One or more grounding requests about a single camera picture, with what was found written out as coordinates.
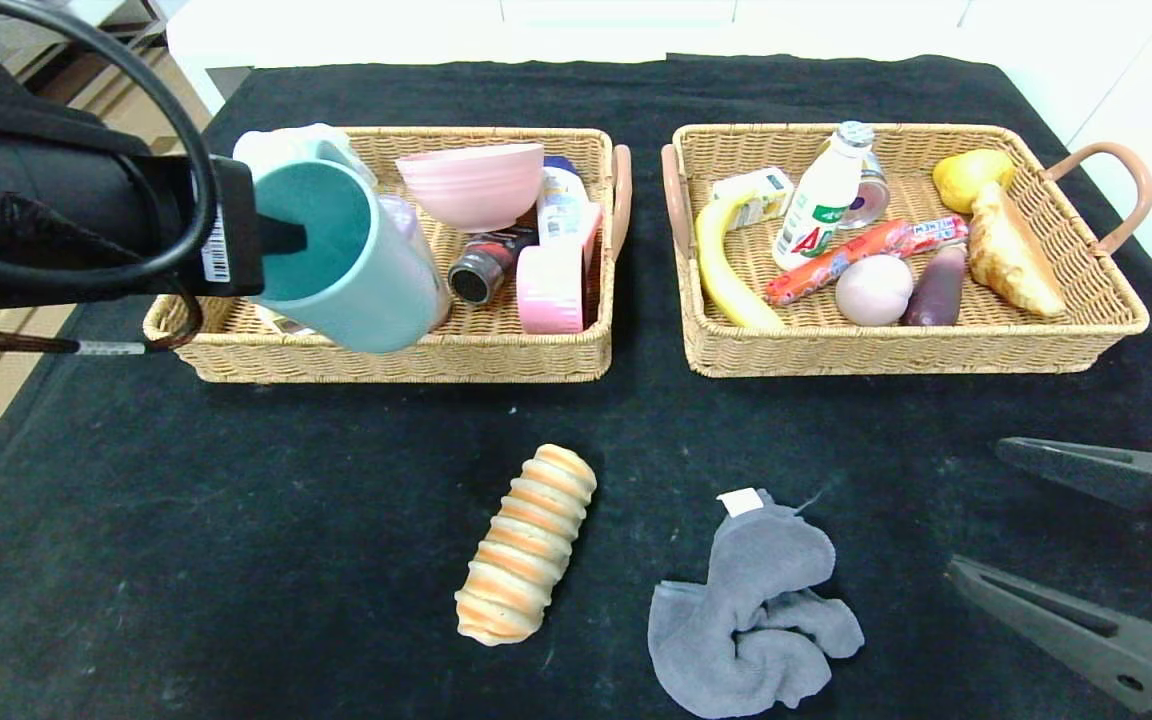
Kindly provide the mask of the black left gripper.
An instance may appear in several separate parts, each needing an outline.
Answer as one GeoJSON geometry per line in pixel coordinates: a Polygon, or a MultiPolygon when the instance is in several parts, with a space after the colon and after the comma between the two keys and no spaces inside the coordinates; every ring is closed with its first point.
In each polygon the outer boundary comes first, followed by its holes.
{"type": "MultiPolygon", "coordinates": [[[[147,276],[122,291],[134,295],[184,290],[200,297],[238,297],[264,288],[262,256],[303,252],[308,247],[306,225],[257,215],[253,185],[247,165],[223,156],[211,156],[218,182],[215,222],[207,240],[170,273],[147,276]]],[[[132,156],[122,167],[134,188],[141,219],[122,237],[122,247],[141,258],[173,247],[195,214],[196,191],[185,156],[132,156]]]]}

